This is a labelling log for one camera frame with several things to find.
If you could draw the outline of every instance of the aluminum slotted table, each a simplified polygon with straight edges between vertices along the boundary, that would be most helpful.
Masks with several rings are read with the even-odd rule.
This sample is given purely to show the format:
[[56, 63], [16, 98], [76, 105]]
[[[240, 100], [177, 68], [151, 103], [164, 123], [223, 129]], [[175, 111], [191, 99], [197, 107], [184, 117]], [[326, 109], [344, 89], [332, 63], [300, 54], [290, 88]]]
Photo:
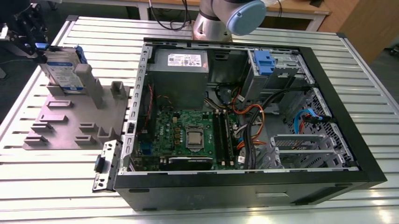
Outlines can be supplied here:
[[[189, 28], [161, 29], [153, 21], [73, 17], [53, 45], [79, 44], [93, 75], [108, 85], [133, 86], [144, 37], [191, 39]], [[0, 220], [63, 223], [394, 223], [399, 219], [399, 107], [344, 37], [258, 29], [235, 42], [306, 46], [340, 95], [388, 181], [314, 206], [135, 212], [116, 193], [93, 194], [97, 150], [21, 148], [47, 98], [48, 79], [37, 67], [0, 126]]]

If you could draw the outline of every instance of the green circuit board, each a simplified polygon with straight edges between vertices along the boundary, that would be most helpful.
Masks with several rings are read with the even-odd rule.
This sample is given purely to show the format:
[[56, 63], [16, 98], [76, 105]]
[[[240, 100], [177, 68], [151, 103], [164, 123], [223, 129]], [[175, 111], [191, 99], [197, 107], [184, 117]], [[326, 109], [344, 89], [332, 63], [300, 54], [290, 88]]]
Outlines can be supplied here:
[[[185, 148], [185, 131], [189, 127], [203, 130], [204, 148], [191, 151]], [[212, 112], [176, 111], [160, 112], [156, 119], [156, 134], [152, 142], [152, 155], [207, 156], [214, 158], [215, 143]]]
[[[231, 166], [218, 163], [214, 137], [214, 112], [206, 111], [157, 111], [155, 139], [152, 141], [151, 152], [144, 151], [143, 169], [155, 171], [159, 169], [159, 159], [163, 157], [208, 157], [214, 160], [215, 170], [236, 169], [238, 164]], [[228, 116], [230, 124], [235, 124], [238, 118], [235, 114]], [[188, 133], [200, 132], [203, 145], [199, 148], [187, 147]]]

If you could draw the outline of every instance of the black cable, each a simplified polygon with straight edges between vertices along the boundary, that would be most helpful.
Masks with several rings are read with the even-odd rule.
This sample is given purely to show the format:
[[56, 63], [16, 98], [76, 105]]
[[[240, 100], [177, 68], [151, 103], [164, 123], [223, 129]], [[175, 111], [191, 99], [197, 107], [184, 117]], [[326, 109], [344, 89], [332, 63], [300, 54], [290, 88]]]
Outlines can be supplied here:
[[159, 25], [165, 28], [167, 30], [173, 30], [173, 31], [180, 31], [184, 27], [185, 27], [185, 23], [187, 23], [187, 19], [189, 18], [189, 13], [188, 13], [188, 8], [187, 8], [187, 0], [181, 0], [183, 5], [184, 5], [184, 22], [181, 24], [181, 26], [179, 28], [173, 28], [173, 27], [165, 27], [161, 22], [157, 20], [155, 13], [153, 13], [153, 8], [152, 8], [152, 0], [148, 0], [149, 2], [149, 10], [151, 10], [151, 14], [153, 16], [153, 19], [156, 20], [156, 22], [159, 23]]
[[278, 17], [282, 18], [282, 16], [283, 16], [283, 5], [282, 5], [280, 0], [276, 0], [276, 1], [279, 2], [279, 5], [280, 5], [280, 8], [279, 8], [279, 15], [278, 15]]
[[[306, 91], [306, 90], [310, 90], [310, 89], [311, 89], [310, 86], [303, 86], [303, 87], [292, 87], [292, 88], [288, 88], [288, 89], [279, 90], [272, 95], [270, 95], [270, 97], [262, 103], [263, 110], [268, 107], [268, 105], [274, 102], [274, 100], [280, 95], [283, 95], [284, 93], [287, 93], [290, 91]], [[256, 152], [255, 152], [255, 146], [254, 146], [252, 136], [251, 136], [251, 127], [252, 127], [252, 123], [256, 119], [256, 116], [259, 116], [259, 109], [258, 108], [256, 108], [255, 113], [252, 114], [251, 119], [247, 123], [246, 132], [244, 132], [246, 153], [247, 152], [250, 153], [250, 154], [246, 154], [244, 167], [246, 167], [246, 164], [248, 164], [250, 169], [256, 168]]]

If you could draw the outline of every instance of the connector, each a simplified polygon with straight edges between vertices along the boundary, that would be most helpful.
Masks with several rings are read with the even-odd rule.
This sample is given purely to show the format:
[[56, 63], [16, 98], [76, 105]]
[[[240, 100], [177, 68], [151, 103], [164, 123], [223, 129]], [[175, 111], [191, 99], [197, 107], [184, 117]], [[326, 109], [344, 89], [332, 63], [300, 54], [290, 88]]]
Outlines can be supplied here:
[[275, 70], [275, 59], [268, 50], [255, 50], [254, 59], [262, 76], [270, 76]]
[[318, 116], [302, 116], [302, 119], [304, 120], [304, 122], [311, 123], [311, 124], [318, 124], [318, 123], [327, 123], [331, 120], [330, 116], [326, 115], [318, 115]]

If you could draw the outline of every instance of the metal bracket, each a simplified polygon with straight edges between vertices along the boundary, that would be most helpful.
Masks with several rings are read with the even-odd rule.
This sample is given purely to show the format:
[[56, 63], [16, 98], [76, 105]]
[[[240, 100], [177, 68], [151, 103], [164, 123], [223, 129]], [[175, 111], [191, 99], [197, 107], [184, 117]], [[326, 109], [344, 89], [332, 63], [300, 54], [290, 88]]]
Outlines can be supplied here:
[[113, 182], [123, 143], [112, 140], [104, 143], [101, 154], [95, 162], [95, 183], [92, 192], [115, 192]]

